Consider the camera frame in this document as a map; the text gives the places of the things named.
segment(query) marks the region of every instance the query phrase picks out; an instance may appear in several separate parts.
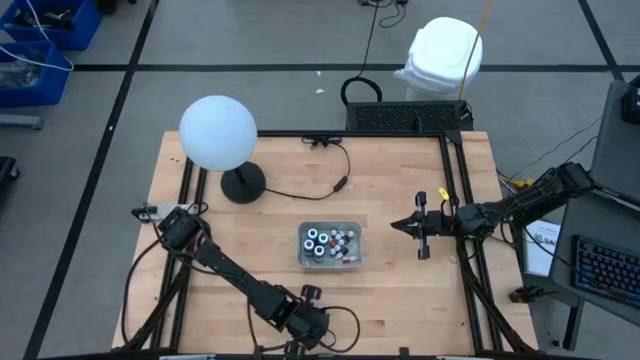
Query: white lamp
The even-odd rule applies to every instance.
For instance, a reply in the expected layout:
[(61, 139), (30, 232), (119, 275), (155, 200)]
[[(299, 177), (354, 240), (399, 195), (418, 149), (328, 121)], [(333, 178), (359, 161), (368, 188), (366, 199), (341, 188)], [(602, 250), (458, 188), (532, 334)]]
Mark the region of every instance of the white lamp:
[(180, 141), (187, 156), (202, 168), (224, 171), (222, 192), (238, 204), (255, 201), (266, 187), (260, 167), (247, 161), (257, 137), (249, 110), (226, 96), (194, 102), (180, 120)]

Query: plastic bin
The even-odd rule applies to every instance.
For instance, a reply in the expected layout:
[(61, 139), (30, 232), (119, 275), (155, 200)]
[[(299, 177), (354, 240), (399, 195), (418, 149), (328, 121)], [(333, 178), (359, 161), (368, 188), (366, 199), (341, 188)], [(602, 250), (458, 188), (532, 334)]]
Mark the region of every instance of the plastic bin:
[[(49, 39), (56, 43), (60, 50), (86, 50), (102, 21), (102, 16), (92, 0), (31, 0), (31, 4), (36, 12), (40, 8), (60, 9), (61, 12), (70, 8), (77, 10), (73, 18), (73, 30), (44, 29)], [(44, 40), (37, 28), (11, 25), (19, 9), (31, 12), (26, 0), (13, 0), (0, 18), (0, 30), (6, 31), (17, 42)]]
[[(447, 17), (431, 20), (418, 30), (404, 69), (394, 73), (407, 82), (405, 101), (458, 100), (476, 34), (473, 26)], [(473, 52), (465, 88), (478, 73), (481, 62), (482, 38)]]
[[(69, 63), (51, 41), (0, 44), (7, 51), (29, 58), (28, 49), (47, 54), (45, 63), (67, 68)], [(0, 52), (0, 62), (19, 61)], [(33, 86), (0, 88), (0, 107), (54, 105), (60, 102), (69, 72), (43, 67)]]
[[(327, 235), (330, 234), (332, 229), (355, 232), (355, 237), (347, 245), (349, 253), (346, 256), (355, 256), (356, 260), (343, 264), (342, 260), (336, 259), (327, 253), (322, 257), (321, 262), (316, 262), (312, 257), (305, 255), (303, 243), (309, 238), (307, 234), (310, 229), (316, 229), (319, 234), (324, 233)], [(341, 271), (358, 268), (364, 263), (363, 247), (362, 226), (355, 221), (306, 221), (298, 227), (298, 264), (305, 269)], [(328, 246), (325, 246), (325, 249), (327, 252), (329, 251)]]

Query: black lamp base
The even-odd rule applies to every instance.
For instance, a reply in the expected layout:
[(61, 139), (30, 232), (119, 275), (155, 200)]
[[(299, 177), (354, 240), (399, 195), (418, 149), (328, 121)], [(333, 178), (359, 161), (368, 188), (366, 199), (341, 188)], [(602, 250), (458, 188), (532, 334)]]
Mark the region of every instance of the black lamp base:
[(262, 195), (267, 179), (258, 165), (247, 161), (233, 170), (225, 171), (220, 186), (227, 199), (236, 204), (248, 204)]

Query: white trash can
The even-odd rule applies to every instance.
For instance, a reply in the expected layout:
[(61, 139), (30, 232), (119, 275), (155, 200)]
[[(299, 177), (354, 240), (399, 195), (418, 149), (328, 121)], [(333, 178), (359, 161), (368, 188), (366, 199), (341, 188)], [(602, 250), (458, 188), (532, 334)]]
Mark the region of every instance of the white trash can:
[[(406, 101), (457, 100), (477, 31), (460, 20), (441, 17), (418, 30), (404, 69), (394, 77), (407, 82)], [(465, 88), (482, 62), (482, 38), (473, 52)]]

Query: desk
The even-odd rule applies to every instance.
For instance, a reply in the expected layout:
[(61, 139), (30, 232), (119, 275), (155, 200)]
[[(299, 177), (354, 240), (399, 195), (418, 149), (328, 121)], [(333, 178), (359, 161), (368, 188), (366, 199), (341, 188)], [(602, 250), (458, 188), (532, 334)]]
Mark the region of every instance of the desk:
[[(487, 134), (463, 133), (463, 139), (475, 201), (499, 199)], [(362, 335), (350, 354), (397, 354), (399, 347), (409, 347), (415, 355), (472, 354), (454, 239), (430, 239), (431, 258), (419, 261), (417, 241), (389, 226), (411, 214), (414, 196), (420, 190), (429, 196), (429, 209), (439, 208), (438, 188), (445, 186), (445, 177), (438, 139), (345, 137), (343, 145), (351, 158), (349, 183), (340, 193), (322, 201), (265, 193), (252, 204), (233, 204), (220, 190), (221, 173), (209, 172), (204, 200), (210, 209), (203, 218), (211, 224), (214, 241), (256, 278), (282, 284), (294, 293), (299, 293), (304, 284), (316, 285), (323, 289), (320, 305), (352, 308), (362, 322)], [(452, 147), (450, 153), (455, 159)], [(178, 133), (165, 133), (150, 202), (176, 202), (183, 159)], [(262, 167), (270, 188), (306, 196), (328, 193), (346, 171), (340, 149), (310, 149), (298, 137), (258, 138), (251, 161)], [(456, 188), (461, 189), (455, 160), (452, 163)], [(190, 194), (195, 186), (194, 177)], [(295, 244), (298, 225), (309, 220), (358, 221), (364, 233), (364, 266), (339, 273), (303, 271), (296, 262)], [(152, 228), (143, 225), (136, 256), (153, 240)], [(492, 240), (485, 242), (484, 249), (498, 308), (522, 338), (537, 348), (528, 306), (508, 299), (509, 292), (522, 286), (515, 252)], [(159, 247), (154, 249), (133, 276), (127, 314), (129, 335), (156, 304), (166, 256)], [(488, 348), (486, 317), (479, 313)], [(173, 316), (172, 307), (165, 329), (170, 329)], [(184, 316), (180, 352), (252, 352), (245, 298), (224, 280), (192, 273)], [(277, 333), (257, 318), (254, 323), (262, 345), (287, 339), (287, 334)], [(338, 337), (338, 348), (346, 347), (355, 334), (353, 320), (341, 312), (331, 315), (330, 328)], [(168, 333), (163, 334), (163, 345), (168, 344)], [(114, 346), (121, 344), (116, 331)]]

